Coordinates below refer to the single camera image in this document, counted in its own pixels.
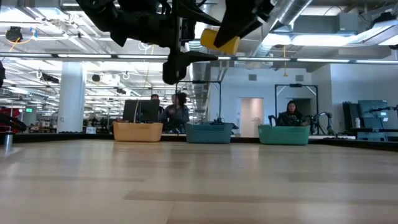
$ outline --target person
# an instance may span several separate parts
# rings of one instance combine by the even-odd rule
[[[307,123],[302,122],[303,115],[297,109],[294,100],[287,103],[286,111],[279,114],[276,120],[278,126],[306,126]]]
[[[173,104],[164,109],[159,116],[159,121],[169,123],[185,124],[189,122],[189,109],[185,105],[187,102],[187,94],[177,93],[172,96]]]
[[[159,100],[159,95],[158,94],[152,94],[150,96],[150,99],[151,100]],[[158,115],[161,115],[163,113],[163,111],[164,111],[163,106],[159,106],[159,114]]]

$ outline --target ceiling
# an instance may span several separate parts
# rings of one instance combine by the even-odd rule
[[[128,40],[124,47],[115,44],[108,33],[101,32],[88,17],[76,6],[74,0],[54,1],[53,5],[45,4],[44,0],[36,0],[34,6],[15,6],[3,1],[0,12],[0,52],[29,52],[29,53],[77,53],[77,54],[156,54],[168,55],[169,49],[156,45],[147,45],[137,40]],[[302,16],[336,16],[341,13],[367,13],[393,6],[396,1],[337,1],[337,0],[313,0]],[[202,9],[213,17],[221,19],[225,12],[224,1],[208,0]],[[364,17],[364,20],[374,19],[379,13]],[[5,33],[10,26],[22,27],[24,44],[14,45],[5,38]],[[200,36],[206,26],[198,25],[196,33]],[[238,54],[253,56],[263,41],[261,29],[247,35],[242,39]],[[221,52],[207,50],[193,42],[191,50],[200,50],[211,54]],[[283,47],[270,46],[268,54],[274,57],[305,57],[305,58],[384,58],[391,52],[387,46],[367,45],[361,47],[317,47],[302,45],[286,45]],[[41,73],[46,73],[61,79],[62,61],[56,60],[22,60],[15,58],[3,58],[6,68],[7,83],[24,85],[25,87],[3,88],[0,96],[2,106],[38,105],[41,113],[52,115],[56,113],[59,99],[59,85],[51,88],[48,83],[41,81]],[[136,87],[133,90],[125,89],[126,95],[116,93],[116,89],[87,88],[85,111],[87,114],[106,114],[108,108],[112,108],[113,115],[117,116],[123,110],[125,97],[141,97],[142,99],[156,93],[161,96],[162,104],[171,104],[171,95],[175,92],[175,86],[168,86],[162,81],[162,63],[159,62],[84,62],[88,71],[87,86],[120,86]],[[211,67],[218,67],[217,73],[211,72]],[[274,62],[268,68],[278,70],[285,63]],[[311,63],[288,63],[290,68],[306,68],[309,72],[314,69]],[[226,73],[227,69],[238,67],[235,63],[199,63],[188,69],[185,81],[210,80],[217,81]],[[93,74],[101,75],[101,81],[93,82]],[[181,83],[177,87],[190,96],[188,106],[192,117],[203,116],[206,108],[207,85],[192,85]]]

